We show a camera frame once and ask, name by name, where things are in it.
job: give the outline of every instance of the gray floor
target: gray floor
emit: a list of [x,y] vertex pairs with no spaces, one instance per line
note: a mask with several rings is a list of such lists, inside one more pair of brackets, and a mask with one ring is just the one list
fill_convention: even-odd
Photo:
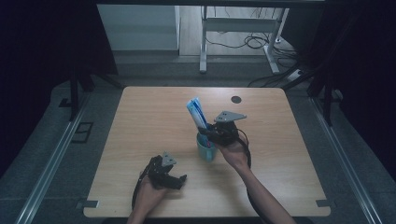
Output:
[[[270,74],[268,65],[262,62],[262,58],[249,58],[249,63],[234,62],[234,60],[243,62],[246,58],[221,60],[210,58],[208,73],[201,75],[198,71],[197,57],[165,56],[162,60],[158,54],[146,55],[146,57],[148,59],[145,63],[123,63],[127,61],[127,55],[116,55],[120,76],[113,78],[131,86],[246,87],[250,80]],[[87,111],[81,120],[93,122],[92,134],[86,144],[71,144],[68,147],[33,223],[108,223],[109,221],[122,223],[125,221],[87,218],[84,217],[81,209],[76,208],[77,203],[88,196],[121,96],[121,90],[96,76],[93,76],[93,79],[96,88],[91,93]],[[314,223],[367,223],[361,206],[338,160],[334,157],[329,140],[318,123],[314,107],[306,96],[304,89],[308,84],[303,83],[287,91],[287,95],[322,187],[332,205],[332,213],[328,217],[310,217],[310,219]],[[69,109],[58,105],[63,98],[68,97],[67,83],[53,90],[51,104],[43,119],[19,157],[0,180],[2,211],[0,223],[13,223],[16,220],[50,153],[56,147],[69,118]],[[395,182],[371,149],[349,125],[337,104],[333,105],[332,120],[333,127],[363,185],[368,189],[383,223],[396,223],[393,213],[396,210]],[[74,138],[79,139],[80,136],[76,134]],[[219,220],[195,221],[219,223]]]

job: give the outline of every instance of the floor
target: floor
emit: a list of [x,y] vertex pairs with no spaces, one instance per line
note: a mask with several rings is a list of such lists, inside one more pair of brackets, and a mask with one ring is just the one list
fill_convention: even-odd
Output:
[[[202,7],[180,7],[180,55],[199,55],[202,39]],[[219,18],[260,18],[275,20],[280,13],[280,9],[255,7],[208,7],[207,17]],[[245,39],[250,33],[224,33],[208,32],[207,33],[207,55],[264,55],[262,49],[253,49],[245,45]],[[264,35],[254,34],[259,38],[265,38]],[[249,44],[256,48],[264,44],[262,39],[251,40]]]
[[[217,14],[224,13],[224,8],[217,8]],[[272,16],[267,10],[267,17]],[[180,43],[192,41],[190,37],[180,37]],[[225,41],[223,34],[208,36],[215,37],[213,41]],[[227,45],[239,44],[234,41],[224,42]],[[262,57],[262,50],[247,48],[220,49],[219,46],[208,46],[207,73],[199,73],[199,57],[197,48],[191,49],[180,46],[180,55],[149,52],[133,54],[130,52],[114,52],[119,76],[111,76],[127,86],[207,86],[207,87],[246,87],[252,80],[271,76],[271,70]],[[66,152],[56,173],[43,195],[43,201],[34,212],[28,223],[124,223],[124,218],[87,218],[79,206],[89,194],[96,167],[100,160],[106,137],[111,127],[112,118],[117,110],[122,91],[92,76],[95,90],[89,94],[86,110],[81,122],[92,123],[92,131],[84,143],[67,145]],[[253,85],[260,87],[265,79]],[[279,80],[271,86],[288,82]],[[362,203],[357,192],[347,178],[348,173],[343,169],[336,151],[332,147],[325,128],[320,123],[317,111],[306,95],[309,80],[286,92],[294,117],[317,171],[319,180],[329,200],[332,213],[328,217],[309,217],[314,223],[396,223],[396,184],[390,178],[381,162],[364,140],[350,126],[337,103],[332,104],[332,130],[338,137],[354,172],[363,185],[369,199],[375,206],[382,222],[370,222],[362,209]],[[13,162],[7,173],[0,180],[0,223],[14,223],[26,205],[37,180],[46,167],[51,154],[59,145],[64,130],[69,124],[70,108],[59,107],[64,98],[69,98],[68,83],[54,88],[51,103],[32,133],[18,158]],[[80,99],[85,94],[79,93]],[[81,140],[76,133],[72,140]],[[223,220],[223,219],[179,219],[155,220],[147,223],[253,223],[251,219]]]

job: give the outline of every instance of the cup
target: cup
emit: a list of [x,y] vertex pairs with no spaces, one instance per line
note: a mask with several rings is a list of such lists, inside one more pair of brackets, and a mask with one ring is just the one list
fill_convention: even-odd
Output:
[[215,144],[209,142],[207,137],[198,133],[197,134],[197,146],[199,156],[205,161],[213,161],[218,151]]

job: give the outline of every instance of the hand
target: hand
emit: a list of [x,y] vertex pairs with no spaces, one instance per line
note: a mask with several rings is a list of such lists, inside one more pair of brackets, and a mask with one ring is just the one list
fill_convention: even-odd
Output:
[[[239,138],[248,144],[247,139],[244,136],[239,136]],[[235,169],[240,170],[244,168],[248,168],[247,155],[245,153],[244,147],[237,141],[232,144],[224,147],[218,144],[215,144],[216,148],[218,148],[224,159]]]
[[145,175],[140,183],[137,193],[134,211],[128,218],[128,223],[143,223],[146,215],[157,206],[165,196],[168,189],[155,189],[149,177]]

